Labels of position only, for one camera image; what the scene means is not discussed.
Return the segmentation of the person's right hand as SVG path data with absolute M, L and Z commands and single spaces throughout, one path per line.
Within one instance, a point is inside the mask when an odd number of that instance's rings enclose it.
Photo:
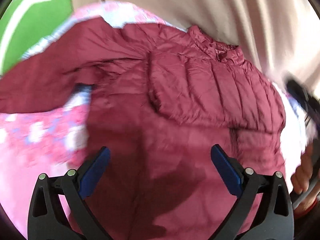
M 312 176 L 313 164 L 311 157 L 313 155 L 313 144 L 310 143 L 301 155 L 301 163 L 296 168 L 295 173 L 291 176 L 291 183 L 293 191 L 296 194 L 305 193 L 309 188 L 309 180 Z M 319 194 L 319 181 L 313 190 L 306 196 L 306 198 L 293 211 L 295 218 L 306 215 L 316 204 L 317 196 Z

